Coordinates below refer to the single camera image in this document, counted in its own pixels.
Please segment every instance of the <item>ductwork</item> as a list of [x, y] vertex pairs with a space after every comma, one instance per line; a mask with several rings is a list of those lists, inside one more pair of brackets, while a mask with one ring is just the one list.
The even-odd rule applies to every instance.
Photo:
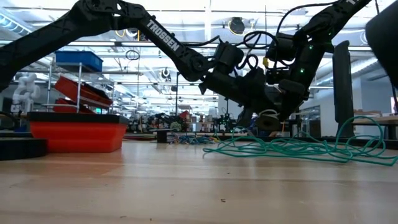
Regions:
[[[352, 79], [358, 78], [364, 74], [367, 74], [368, 72], [371, 72], [373, 70], [380, 69], [381, 66], [379, 62], [377, 61], [376, 57], [369, 58], [367, 60], [357, 60], [353, 63], [351, 63], [351, 76]], [[325, 85], [327, 83], [330, 83], [333, 80], [333, 69], [329, 74], [323, 76], [323, 78], [317, 80], [317, 83], [315, 84], [316, 86], [319, 85]]]

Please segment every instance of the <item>robotic arm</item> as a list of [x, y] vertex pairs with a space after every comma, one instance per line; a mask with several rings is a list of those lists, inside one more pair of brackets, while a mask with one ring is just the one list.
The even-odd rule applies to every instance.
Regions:
[[[274, 111], [272, 116], [260, 116], [272, 118], [260, 119], [261, 127], [272, 129], [272, 124], [279, 126], [278, 120], [285, 120], [308, 98], [323, 54], [333, 50], [331, 39], [369, 1], [340, 0], [315, 15], [295, 35], [278, 34], [267, 57], [275, 62], [295, 59], [288, 70], [270, 68], [265, 76], [263, 69], [255, 67], [244, 77], [231, 77], [229, 74], [244, 57], [237, 46], [220, 41], [214, 56], [205, 57], [182, 45], [139, 4], [79, 0], [57, 21], [0, 48], [0, 91], [20, 69], [80, 37], [136, 27], [172, 59], [186, 80], [203, 81], [199, 86], [202, 93], [209, 89], [244, 106], [239, 125], [249, 124], [253, 113], [267, 115], [267, 111]], [[283, 90], [280, 96], [270, 94], [273, 88], [266, 87], [267, 78], [279, 84]]]

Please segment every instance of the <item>ceiling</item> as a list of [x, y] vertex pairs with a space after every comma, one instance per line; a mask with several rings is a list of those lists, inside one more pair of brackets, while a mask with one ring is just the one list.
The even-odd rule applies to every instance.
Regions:
[[[229, 2], [221, 0], [196, 0], [196, 1], [163, 1], [163, 0], [134, 0], [127, 1], [142, 4], [150, 14], [181, 42], [204, 42], [219, 35], [223, 41], [237, 43], [243, 40], [242, 35], [234, 35], [228, 29], [228, 22], [232, 17], [242, 17], [246, 25], [245, 33], [252, 30], [267, 30], [275, 33], [281, 17], [289, 9], [310, 3], [329, 2], [326, 0], [297, 0], [297, 1], [257, 1], [246, 0], [242, 2]], [[383, 10], [392, 1], [379, 0], [379, 6]], [[24, 26], [29, 31], [39, 29], [48, 23], [57, 20], [64, 15], [75, 3], [75, 0], [48, 1], [48, 0], [2, 0], [0, 1], [0, 15], [6, 14], [13, 21]], [[305, 25], [311, 17], [321, 11], [323, 7], [308, 7], [302, 11], [296, 11], [287, 16], [282, 26], [282, 32], [293, 34], [297, 26]], [[351, 46], [367, 46], [364, 38], [364, 26], [376, 15], [373, 3], [358, 12], [347, 23], [345, 28], [333, 39], [337, 45], [341, 41], [349, 40]], [[0, 40], [15, 40], [20, 35], [0, 26]], [[135, 38], [128, 36], [126, 31], [109, 31], [94, 37], [82, 37], [78, 41], [99, 41], [112, 44], [114, 41], [133, 42]], [[271, 39], [263, 37], [260, 44], [269, 43]], [[66, 46], [62, 50], [90, 50], [103, 59], [103, 78], [119, 82], [117, 97], [120, 96], [125, 105], [141, 105], [145, 110], [170, 111], [175, 108], [175, 93], [171, 91], [171, 85], [176, 82], [177, 69], [171, 59], [157, 47], [105, 47], [105, 46]], [[140, 53], [139, 60], [128, 60], [126, 52], [136, 50]], [[203, 55], [213, 55], [215, 48], [196, 49]], [[254, 50], [252, 54], [259, 57], [265, 56], [264, 50]], [[372, 57], [371, 52], [355, 51], [351, 54], [352, 61], [367, 60]], [[43, 59], [43, 63], [49, 64], [52, 56]], [[331, 70], [331, 55], [325, 55], [322, 60], [317, 78], [325, 77]], [[164, 69], [170, 72], [171, 83], [166, 85], [151, 85], [151, 83], [165, 83], [162, 78]], [[244, 75], [249, 70], [245, 67], [241, 72]], [[141, 73], [143, 75], [126, 74], [126, 72]], [[191, 86], [183, 77], [179, 77], [182, 83], [178, 89], [181, 105], [193, 105], [193, 111], [206, 113], [209, 108], [217, 107], [218, 97], [208, 91], [200, 96], [197, 86]], [[131, 102], [130, 96], [138, 96], [141, 101]]]

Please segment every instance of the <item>black monitor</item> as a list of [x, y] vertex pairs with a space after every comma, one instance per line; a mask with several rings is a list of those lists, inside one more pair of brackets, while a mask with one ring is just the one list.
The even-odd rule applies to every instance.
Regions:
[[[343, 41], [335, 47], [333, 53], [333, 94], [335, 98], [335, 120], [338, 123], [337, 133], [344, 122], [354, 116], [351, 58], [348, 46], [349, 41]], [[354, 136], [354, 128], [351, 123], [344, 127], [341, 137], [350, 138]]]

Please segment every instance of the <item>green cable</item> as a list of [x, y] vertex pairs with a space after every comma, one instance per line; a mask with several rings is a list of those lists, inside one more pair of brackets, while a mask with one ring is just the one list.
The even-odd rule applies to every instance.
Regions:
[[[380, 136], [354, 136], [347, 140], [346, 143], [338, 142], [341, 132], [346, 125], [351, 125], [351, 121], [358, 118], [371, 120], [380, 130]], [[306, 142], [296, 139], [299, 134], [312, 139], [314, 142]], [[327, 161], [347, 163], [350, 161], [365, 162], [368, 164], [377, 164], [383, 166], [393, 166], [398, 160], [398, 156], [383, 156], [386, 151], [386, 143], [383, 140], [384, 131], [380, 124], [374, 119], [367, 116], [355, 116], [347, 120], [337, 133], [336, 142], [331, 146], [326, 141], [319, 141], [311, 137], [309, 133], [299, 132], [292, 138], [278, 138], [271, 142], [264, 142], [263, 140], [254, 136], [240, 136], [220, 141], [216, 149], [204, 148], [205, 156], [211, 152], [217, 152], [232, 157], [278, 157], [278, 158], [295, 158], [308, 159], [313, 161]], [[350, 145], [350, 142], [357, 138], [367, 137], [370, 140], [363, 147], [356, 147]], [[245, 145], [237, 145], [236, 142], [245, 139], [253, 140], [253, 142]], [[377, 141], [377, 144], [370, 148], [370, 146]]]

